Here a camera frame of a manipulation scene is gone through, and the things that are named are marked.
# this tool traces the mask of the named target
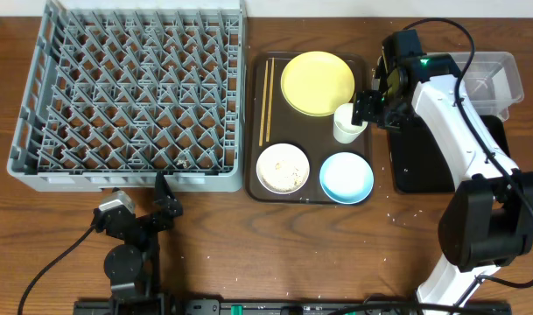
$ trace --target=white wall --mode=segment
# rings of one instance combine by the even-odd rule
[[[233,0],[60,0],[82,6],[210,7]],[[45,0],[0,0],[0,17],[39,16]],[[533,18],[533,0],[246,0],[250,17]]]

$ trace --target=wood grain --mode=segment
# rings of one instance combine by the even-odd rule
[[[248,69],[258,53],[268,51],[357,53],[375,64],[381,40],[412,21],[253,18],[248,23]],[[533,170],[533,19],[459,21],[473,34],[477,49],[508,51],[516,58],[526,95],[512,108],[506,129],[515,161],[523,170]],[[26,285],[87,229],[91,210],[109,193],[39,193],[5,170],[38,29],[38,18],[0,19],[0,314],[15,313]],[[427,51],[467,49],[462,35],[446,25],[419,30]],[[252,91],[253,74],[248,77],[247,91]],[[261,204],[243,190],[180,193],[186,214],[177,219],[175,230],[160,235],[165,288],[181,297],[227,299],[410,295],[438,260],[437,223],[451,195],[396,193],[386,135],[380,130],[373,134],[375,193],[364,206]],[[128,193],[139,214],[151,211],[151,190]],[[106,298],[109,281],[102,262],[118,243],[89,236],[40,280],[25,313],[70,314],[78,298]],[[533,251],[500,276],[531,278]],[[516,314],[533,314],[533,288],[486,283],[475,298],[508,300]]]

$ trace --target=white cup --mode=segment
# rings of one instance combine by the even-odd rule
[[[340,105],[334,112],[333,134],[336,141],[341,144],[353,142],[367,127],[368,122],[363,122],[361,126],[352,124],[352,114],[354,104],[346,103]]]

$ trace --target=wire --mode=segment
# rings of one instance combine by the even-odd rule
[[[441,18],[441,17],[425,18],[425,19],[419,20],[417,22],[414,22],[414,23],[404,27],[404,29],[408,30],[408,29],[410,29],[410,28],[412,28],[412,27],[414,27],[416,25],[420,25],[420,24],[427,23],[427,22],[443,22],[443,23],[447,23],[449,25],[453,25],[453,26],[457,27],[459,30],[461,30],[463,33],[465,33],[466,37],[470,41],[470,48],[471,48],[470,55],[468,57],[468,60],[466,61],[465,67],[460,72],[460,76],[457,78],[457,81],[455,83],[455,89],[454,89],[455,103],[457,104],[457,108],[459,108],[459,112],[462,115],[462,118],[464,119],[464,121],[466,123],[466,126],[472,132],[474,138],[476,139],[476,142],[478,142],[478,144],[480,145],[480,147],[482,148],[482,150],[486,154],[487,159],[495,166],[495,168],[501,173],[501,175],[508,181],[509,185],[511,186],[511,188],[513,189],[515,194],[519,197],[519,199],[523,203],[524,208],[528,210],[529,215],[530,215],[531,219],[533,220],[533,209],[532,209],[532,206],[530,205],[529,200],[524,195],[524,193],[521,191],[521,188],[519,187],[519,185],[511,178],[509,173],[495,159],[494,153],[492,153],[490,151],[490,149],[486,146],[486,144],[484,143],[484,141],[482,140],[482,138],[480,137],[480,135],[478,134],[478,132],[476,131],[476,129],[474,128],[472,123],[470,122],[470,120],[468,118],[468,115],[466,114],[466,111],[464,109],[464,106],[462,105],[462,99],[460,98],[460,95],[459,95],[460,94],[460,92],[459,92],[460,84],[462,82],[463,77],[466,74],[466,71],[468,70],[468,67],[470,66],[471,62],[473,61],[474,52],[475,52],[474,40],[473,40],[472,36],[466,30],[466,28],[464,28],[461,24],[458,24],[457,22],[454,22],[454,21],[452,21],[450,19]],[[508,287],[511,287],[511,288],[516,288],[516,289],[525,289],[525,288],[530,288],[530,287],[533,286],[533,278],[530,281],[526,282],[526,283],[514,283],[514,282],[503,280],[503,279],[500,279],[500,278],[497,278],[497,277],[494,277],[494,276],[479,275],[479,276],[476,277],[476,279],[474,279],[474,282],[471,284],[471,286],[468,288],[468,290],[465,291],[465,293],[463,293],[463,296],[457,302],[458,305],[461,305],[464,302],[464,299],[466,299],[470,295],[470,292],[476,287],[476,284],[478,282],[481,282],[481,280],[489,280],[489,281],[492,281],[492,282],[495,282],[495,283],[498,283],[498,284],[502,284],[502,285],[505,285],[505,286],[508,286]]]
[[[62,258],[66,257],[67,254],[71,253],[75,248],[77,248],[81,242],[85,241],[85,239],[91,234],[91,232],[93,232],[93,230],[95,229],[95,225],[91,226],[87,232],[85,232],[84,235],[82,235],[80,237],[79,240],[77,240],[74,245],[70,246],[70,248],[66,249],[65,252],[63,252],[62,254],[60,254],[58,257],[56,257],[56,259],[54,259],[53,261],[51,261],[49,264],[46,265],[46,267],[44,267],[38,274],[37,276],[32,279],[31,283],[29,283],[29,286],[27,286],[27,289],[25,289],[25,292],[23,292],[23,296],[21,297],[21,301],[19,302],[19,307],[18,307],[18,315],[22,315],[23,314],[23,308],[25,307],[25,300],[27,299],[27,297],[29,296],[29,293],[31,293],[31,290],[32,290],[32,287],[35,286],[35,284],[37,283],[37,281],[50,269],[52,268],[56,263],[58,263],[60,260],[62,260]]]
[[[402,309],[409,311],[438,311],[438,312],[454,312],[466,315],[492,315],[489,311],[471,310],[458,306],[440,305],[440,304],[420,304],[414,302],[397,302],[397,303],[373,303],[362,304],[353,307],[347,307],[338,311],[333,311],[328,315],[347,315],[351,312],[364,312],[384,309]]]

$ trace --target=brown tray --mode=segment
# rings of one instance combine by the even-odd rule
[[[245,149],[245,190],[255,200],[262,202],[335,204],[323,192],[319,184],[320,167],[324,161],[338,152],[353,152],[361,155],[368,163],[371,161],[370,126],[352,143],[338,143],[333,137],[333,116],[311,117],[299,113],[284,98],[280,80],[285,66],[301,52],[267,52],[256,58],[255,87],[250,107],[246,132]],[[370,71],[362,57],[354,54],[338,54],[352,69],[355,79],[355,92],[368,87]],[[270,112],[270,139],[266,141],[272,60],[274,62],[274,81]],[[264,95],[264,72],[268,60],[268,79],[265,115],[262,123],[263,143],[260,146],[261,119]],[[260,184],[256,175],[256,161],[260,154],[272,144],[293,144],[309,158],[311,170],[309,179],[298,191],[290,194],[276,194]]]

